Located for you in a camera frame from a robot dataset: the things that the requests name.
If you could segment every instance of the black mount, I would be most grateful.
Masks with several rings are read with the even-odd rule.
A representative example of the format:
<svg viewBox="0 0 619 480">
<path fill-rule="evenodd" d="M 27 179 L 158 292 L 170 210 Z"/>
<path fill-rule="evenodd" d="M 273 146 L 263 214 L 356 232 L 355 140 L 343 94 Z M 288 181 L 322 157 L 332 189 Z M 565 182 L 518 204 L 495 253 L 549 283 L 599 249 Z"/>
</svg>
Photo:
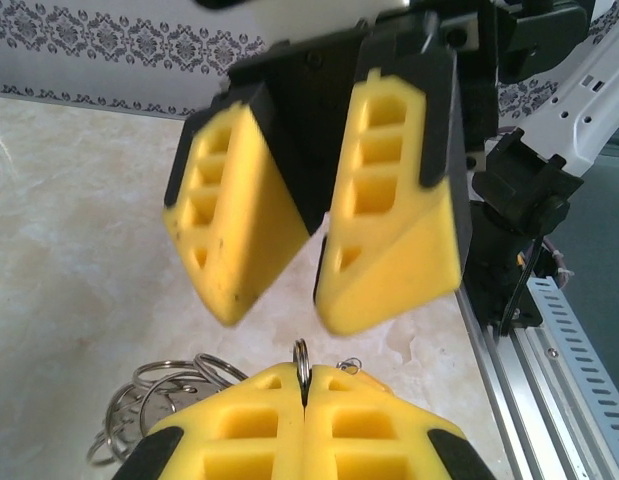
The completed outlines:
<svg viewBox="0 0 619 480">
<path fill-rule="evenodd" d="M 474 313 L 498 325 L 520 279 L 516 259 L 531 241 L 550 234 L 569 212 L 568 198 L 582 185 L 565 173 L 558 155 L 545 161 L 523 143 L 524 132 L 505 136 L 474 175 L 483 202 L 471 203 L 473 236 L 463 281 Z M 525 288 L 513 321 L 501 329 L 538 326 L 542 317 Z"/>
</svg>

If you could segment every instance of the screw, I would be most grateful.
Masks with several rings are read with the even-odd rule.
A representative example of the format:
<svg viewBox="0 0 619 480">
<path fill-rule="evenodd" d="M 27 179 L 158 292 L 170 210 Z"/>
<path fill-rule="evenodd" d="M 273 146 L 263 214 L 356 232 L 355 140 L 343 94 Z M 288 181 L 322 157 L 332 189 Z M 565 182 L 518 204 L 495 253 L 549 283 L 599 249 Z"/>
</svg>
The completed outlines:
<svg viewBox="0 0 619 480">
<path fill-rule="evenodd" d="M 467 32 L 465 32 L 462 28 L 454 28 L 447 33 L 447 43 L 452 48 L 464 47 L 468 39 L 469 37 L 467 36 Z"/>
<path fill-rule="evenodd" d="M 467 157 L 467 170 L 473 170 L 478 165 L 478 160 L 475 157 L 468 156 Z"/>
<path fill-rule="evenodd" d="M 323 62 L 323 58 L 320 53 L 308 52 L 307 55 L 305 56 L 305 64 L 311 70 L 318 70 L 320 67 L 322 67 L 322 62 Z"/>
</svg>

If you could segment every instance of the yellow foam pad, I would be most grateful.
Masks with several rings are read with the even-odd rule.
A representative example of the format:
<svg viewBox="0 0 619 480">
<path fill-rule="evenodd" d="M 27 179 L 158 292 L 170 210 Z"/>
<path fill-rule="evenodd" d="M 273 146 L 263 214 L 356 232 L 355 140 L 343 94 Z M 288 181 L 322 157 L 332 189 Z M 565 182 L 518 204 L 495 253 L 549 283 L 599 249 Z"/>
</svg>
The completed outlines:
<svg viewBox="0 0 619 480">
<path fill-rule="evenodd" d="M 157 423 L 183 436 L 160 480 L 449 480 L 427 432 L 454 424 L 364 372 L 313 366 L 305 409 L 296 365 L 269 368 Z"/>
<path fill-rule="evenodd" d="M 157 423 L 184 430 L 160 480 L 290 480 L 303 460 L 296 365 L 271 367 Z"/>
<path fill-rule="evenodd" d="M 354 86 L 316 307 L 332 333 L 376 325 L 460 285 L 448 178 L 418 182 L 427 99 L 372 71 Z"/>
<path fill-rule="evenodd" d="M 377 386 L 322 365 L 312 369 L 304 425 L 306 480 L 449 480 L 427 436 L 453 423 Z"/>
<path fill-rule="evenodd" d="M 163 220 L 224 325 L 245 315 L 309 238 L 251 109 L 240 103 L 196 133 Z"/>
</svg>

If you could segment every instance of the cable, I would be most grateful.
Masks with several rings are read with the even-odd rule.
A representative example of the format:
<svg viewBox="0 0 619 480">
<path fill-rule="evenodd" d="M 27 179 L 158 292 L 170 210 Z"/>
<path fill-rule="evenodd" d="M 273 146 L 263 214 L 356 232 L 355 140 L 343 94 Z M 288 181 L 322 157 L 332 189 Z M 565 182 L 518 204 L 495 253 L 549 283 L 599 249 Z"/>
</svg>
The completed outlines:
<svg viewBox="0 0 619 480">
<path fill-rule="evenodd" d="M 558 273 L 557 278 L 556 278 L 556 283 L 558 284 L 558 288 L 562 290 L 565 287 L 565 285 L 569 283 L 569 279 L 573 277 L 575 274 L 574 272 L 572 272 L 571 270 L 567 268 L 567 264 L 564 261 L 564 255 L 562 254 L 560 250 L 556 248 L 553 242 L 549 240 L 549 237 L 545 237 L 542 241 L 542 244 L 549 251 L 549 253 L 551 253 L 551 256 L 553 257 L 554 262 L 556 262 L 556 270 Z M 531 255 L 531 247 L 529 247 L 527 251 L 525 252 L 524 258 L 529 258 L 530 255 Z"/>
<path fill-rule="evenodd" d="M 425 32 L 427 33 L 427 38 L 425 39 L 422 48 L 420 49 L 420 53 L 424 53 L 431 45 L 431 41 L 438 31 L 438 16 L 433 12 L 427 12 L 425 14 Z"/>
<path fill-rule="evenodd" d="M 540 258 L 540 252 L 542 251 L 542 242 L 543 237 L 538 237 L 533 241 L 533 247 L 531 247 L 531 255 L 529 256 L 527 266 L 522 271 L 522 275 L 520 275 L 520 278 L 518 279 L 516 288 L 514 288 L 513 294 L 507 302 L 507 306 L 505 307 L 505 311 L 500 320 L 500 324 L 498 325 L 498 335 L 506 336 L 509 334 L 513 314 L 518 307 L 518 302 L 520 301 L 522 292 L 527 286 L 527 281 L 529 280 L 529 277 L 531 277 L 531 273 L 533 272 L 533 269 L 538 262 L 538 258 Z"/>
</svg>

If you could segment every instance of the white countertop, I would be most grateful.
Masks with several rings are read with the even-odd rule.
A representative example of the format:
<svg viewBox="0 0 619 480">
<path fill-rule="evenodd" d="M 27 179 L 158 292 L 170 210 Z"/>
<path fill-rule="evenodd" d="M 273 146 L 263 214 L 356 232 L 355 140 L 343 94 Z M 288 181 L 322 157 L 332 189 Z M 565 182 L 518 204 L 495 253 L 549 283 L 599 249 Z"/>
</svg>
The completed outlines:
<svg viewBox="0 0 619 480">
<path fill-rule="evenodd" d="M 85 453 L 137 366 L 204 351 L 254 374 L 299 337 L 314 363 L 359 357 L 512 478 L 453 296 L 331 337 L 312 303 L 316 235 L 237 328 L 211 317 L 160 218 L 181 126 L 0 98 L 0 480 L 111 478 Z"/>
</svg>

